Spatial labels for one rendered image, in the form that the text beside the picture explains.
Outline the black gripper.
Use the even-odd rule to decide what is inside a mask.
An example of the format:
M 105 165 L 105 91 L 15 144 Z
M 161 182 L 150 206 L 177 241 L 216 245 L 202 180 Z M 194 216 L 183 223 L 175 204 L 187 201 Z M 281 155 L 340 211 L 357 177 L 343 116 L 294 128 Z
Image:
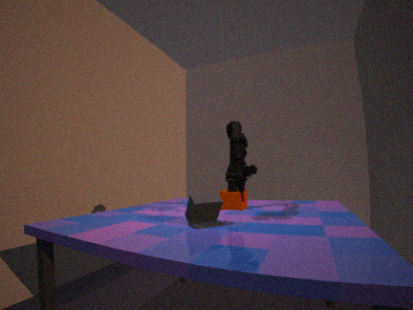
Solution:
M 237 186 L 241 194 L 245 193 L 246 182 L 249 179 L 247 177 L 252 176 L 252 174 L 248 172 L 242 173 L 242 165 L 246 164 L 247 162 L 245 162 L 245 160 L 233 161 L 233 164 L 231 165 L 233 166 L 234 172 L 228 174 L 228 180 L 235 179 L 232 181 Z

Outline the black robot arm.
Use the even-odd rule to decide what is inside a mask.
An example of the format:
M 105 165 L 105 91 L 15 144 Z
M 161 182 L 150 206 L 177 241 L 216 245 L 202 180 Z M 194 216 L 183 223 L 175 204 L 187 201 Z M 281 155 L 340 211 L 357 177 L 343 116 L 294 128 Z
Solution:
M 227 133 L 230 143 L 230 159 L 228 171 L 226 172 L 226 182 L 228 182 L 228 192 L 238 192 L 237 186 L 232 180 L 228 180 L 228 174 L 234 172 L 233 161 L 245 160 L 247 156 L 247 150 L 245 147 L 248 147 L 248 140 L 245 137 L 245 134 L 242 131 L 242 124 L 239 121 L 232 121 L 227 124 Z M 248 172 L 251 174 L 256 174 L 257 167 L 242 165 L 242 173 Z

